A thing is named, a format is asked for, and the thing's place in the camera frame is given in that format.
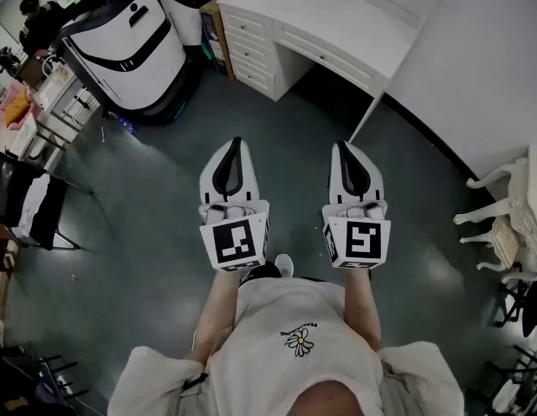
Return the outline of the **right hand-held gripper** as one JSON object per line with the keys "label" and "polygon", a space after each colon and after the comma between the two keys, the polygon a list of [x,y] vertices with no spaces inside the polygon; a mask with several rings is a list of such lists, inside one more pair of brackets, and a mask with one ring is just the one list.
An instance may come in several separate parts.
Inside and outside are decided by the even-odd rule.
{"label": "right hand-held gripper", "polygon": [[[344,140],[332,147],[328,199],[336,205],[322,208],[322,232],[332,266],[371,270],[382,265],[391,233],[383,178],[365,153]],[[352,203],[358,199],[376,201]]]}

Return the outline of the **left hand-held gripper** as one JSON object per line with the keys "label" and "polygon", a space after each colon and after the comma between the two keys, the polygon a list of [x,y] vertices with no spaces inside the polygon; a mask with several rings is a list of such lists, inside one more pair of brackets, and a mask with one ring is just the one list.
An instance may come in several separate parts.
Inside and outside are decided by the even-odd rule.
{"label": "left hand-held gripper", "polygon": [[[199,189],[207,204],[199,207],[203,220],[199,230],[212,268],[235,272],[264,265],[269,202],[259,200],[256,172],[244,139],[229,140],[211,156],[201,172]],[[218,200],[236,202],[213,203]]]}

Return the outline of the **person's right forearm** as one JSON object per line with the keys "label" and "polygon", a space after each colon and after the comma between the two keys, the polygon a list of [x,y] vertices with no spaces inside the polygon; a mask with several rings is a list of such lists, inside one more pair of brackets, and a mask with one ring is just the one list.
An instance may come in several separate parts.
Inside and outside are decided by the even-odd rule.
{"label": "person's right forearm", "polygon": [[367,270],[346,271],[344,318],[374,352],[382,348],[380,320]]}

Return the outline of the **person's left forearm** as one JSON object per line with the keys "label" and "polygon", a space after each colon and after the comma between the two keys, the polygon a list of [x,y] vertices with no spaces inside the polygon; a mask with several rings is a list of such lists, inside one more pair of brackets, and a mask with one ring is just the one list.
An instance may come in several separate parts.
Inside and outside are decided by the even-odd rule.
{"label": "person's left forearm", "polygon": [[234,327],[241,271],[218,271],[199,316],[194,341],[187,359],[207,364],[223,334]]}

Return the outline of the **white desk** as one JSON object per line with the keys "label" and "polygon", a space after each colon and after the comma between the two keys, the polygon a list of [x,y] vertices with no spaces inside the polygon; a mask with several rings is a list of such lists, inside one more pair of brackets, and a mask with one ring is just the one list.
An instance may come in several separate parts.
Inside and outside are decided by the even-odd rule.
{"label": "white desk", "polygon": [[236,78],[278,101],[319,64],[372,97],[362,128],[418,30],[366,0],[218,0]]}

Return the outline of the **person's black trousers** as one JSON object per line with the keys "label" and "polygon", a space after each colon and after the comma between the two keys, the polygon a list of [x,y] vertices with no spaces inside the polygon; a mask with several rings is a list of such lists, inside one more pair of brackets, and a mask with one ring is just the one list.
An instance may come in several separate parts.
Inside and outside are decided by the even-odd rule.
{"label": "person's black trousers", "polygon": [[241,285],[261,278],[282,278],[282,273],[276,265],[267,261],[263,266],[252,269],[240,282]]}

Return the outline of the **person's white shoe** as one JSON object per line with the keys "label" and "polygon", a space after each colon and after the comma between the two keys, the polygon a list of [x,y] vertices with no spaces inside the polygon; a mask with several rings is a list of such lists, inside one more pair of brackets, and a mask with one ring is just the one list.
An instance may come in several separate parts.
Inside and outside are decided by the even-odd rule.
{"label": "person's white shoe", "polygon": [[274,265],[281,277],[292,277],[294,275],[294,263],[288,254],[279,254],[274,261]]}

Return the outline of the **brown cardboard box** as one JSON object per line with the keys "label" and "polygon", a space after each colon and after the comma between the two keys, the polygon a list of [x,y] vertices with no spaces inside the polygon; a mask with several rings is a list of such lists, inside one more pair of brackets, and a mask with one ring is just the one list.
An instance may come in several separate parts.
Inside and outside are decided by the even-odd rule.
{"label": "brown cardboard box", "polygon": [[230,52],[226,42],[221,10],[216,0],[200,8],[203,32],[207,40],[215,68],[230,81],[236,79],[230,61]]}

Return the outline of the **white ornate chair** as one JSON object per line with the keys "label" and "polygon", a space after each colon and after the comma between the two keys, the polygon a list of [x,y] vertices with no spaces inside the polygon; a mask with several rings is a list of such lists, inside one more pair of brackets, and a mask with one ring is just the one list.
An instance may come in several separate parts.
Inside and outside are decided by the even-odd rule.
{"label": "white ornate chair", "polygon": [[480,189],[503,177],[508,178],[507,197],[478,210],[457,214],[453,222],[476,224],[492,218],[490,231],[460,239],[462,244],[485,243],[494,251],[497,263],[480,262],[476,268],[501,272],[503,283],[511,279],[536,282],[537,145],[530,145],[525,157],[498,166],[482,179],[468,179],[466,186]]}

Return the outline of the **large white black-trimmed robot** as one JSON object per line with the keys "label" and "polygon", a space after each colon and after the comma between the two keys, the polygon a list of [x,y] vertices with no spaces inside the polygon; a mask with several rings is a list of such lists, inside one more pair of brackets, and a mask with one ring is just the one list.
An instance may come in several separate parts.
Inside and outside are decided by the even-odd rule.
{"label": "large white black-trimmed robot", "polygon": [[159,0],[80,0],[56,47],[108,111],[140,125],[172,121],[191,63]]}

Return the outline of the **person's white flower-print shirt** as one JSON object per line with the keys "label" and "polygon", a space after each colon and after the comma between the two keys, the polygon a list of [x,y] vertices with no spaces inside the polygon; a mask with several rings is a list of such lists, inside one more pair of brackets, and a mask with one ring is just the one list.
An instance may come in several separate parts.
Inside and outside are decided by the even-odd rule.
{"label": "person's white flower-print shirt", "polygon": [[262,278],[238,291],[236,321],[203,364],[137,347],[108,416],[287,416],[305,389],[338,381],[364,416],[463,416],[464,397],[437,345],[374,352],[345,322],[342,287]]}

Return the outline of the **white side table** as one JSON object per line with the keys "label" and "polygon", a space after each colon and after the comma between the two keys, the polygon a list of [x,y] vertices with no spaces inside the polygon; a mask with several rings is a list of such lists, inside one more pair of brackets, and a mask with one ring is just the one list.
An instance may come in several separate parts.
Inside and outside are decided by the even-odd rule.
{"label": "white side table", "polygon": [[65,152],[83,127],[100,109],[100,103],[75,73],[57,68],[35,96],[38,114],[31,114],[5,151],[24,159],[37,145]]}

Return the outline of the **white cloth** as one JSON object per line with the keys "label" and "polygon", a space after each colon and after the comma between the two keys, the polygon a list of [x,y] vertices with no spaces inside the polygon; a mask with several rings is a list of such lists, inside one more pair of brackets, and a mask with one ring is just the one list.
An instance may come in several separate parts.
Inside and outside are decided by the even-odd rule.
{"label": "white cloth", "polygon": [[21,217],[18,226],[13,228],[14,235],[22,239],[28,237],[31,231],[33,220],[38,213],[49,188],[50,175],[44,173],[42,176],[33,179],[27,194],[25,195]]}

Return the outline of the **black swivel chair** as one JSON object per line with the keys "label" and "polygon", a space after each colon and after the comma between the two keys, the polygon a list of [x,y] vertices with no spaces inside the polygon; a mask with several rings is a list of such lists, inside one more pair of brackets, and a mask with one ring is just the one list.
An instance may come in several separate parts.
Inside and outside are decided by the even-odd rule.
{"label": "black swivel chair", "polygon": [[501,321],[495,321],[497,328],[502,328],[508,322],[515,322],[521,315],[522,333],[524,337],[529,337],[537,328],[537,280],[515,278],[514,289],[508,287],[508,283],[513,280],[501,280],[499,290],[507,296],[511,296],[514,302]]}

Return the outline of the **black folding chair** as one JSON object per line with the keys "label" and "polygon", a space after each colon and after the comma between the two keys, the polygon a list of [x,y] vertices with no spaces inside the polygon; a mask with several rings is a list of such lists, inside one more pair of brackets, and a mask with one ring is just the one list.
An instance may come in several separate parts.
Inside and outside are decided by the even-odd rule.
{"label": "black folding chair", "polygon": [[[22,239],[14,235],[18,226],[23,201],[33,179],[44,173],[50,175],[49,188],[42,205],[35,215],[28,237]],[[87,195],[94,192],[83,185],[56,177],[42,168],[14,159],[0,152],[0,224],[22,248],[43,250],[79,250],[81,246],[60,231],[60,218],[68,189],[73,188]]]}

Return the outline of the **yellow cushion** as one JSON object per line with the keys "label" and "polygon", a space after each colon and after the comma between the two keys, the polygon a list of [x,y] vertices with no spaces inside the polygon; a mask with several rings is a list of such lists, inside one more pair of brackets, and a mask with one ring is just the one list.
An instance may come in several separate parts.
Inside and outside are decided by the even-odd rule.
{"label": "yellow cushion", "polygon": [[26,116],[30,108],[27,91],[23,89],[16,98],[5,108],[4,120],[8,128],[14,129]]}

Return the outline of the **black metal rack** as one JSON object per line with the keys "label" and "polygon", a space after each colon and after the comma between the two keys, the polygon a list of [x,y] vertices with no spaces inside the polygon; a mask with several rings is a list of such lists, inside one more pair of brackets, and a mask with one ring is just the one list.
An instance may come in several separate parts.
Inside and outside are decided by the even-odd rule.
{"label": "black metal rack", "polygon": [[35,357],[21,347],[0,348],[0,416],[80,416],[70,405],[88,393],[72,391],[63,372],[77,367],[61,355]]}

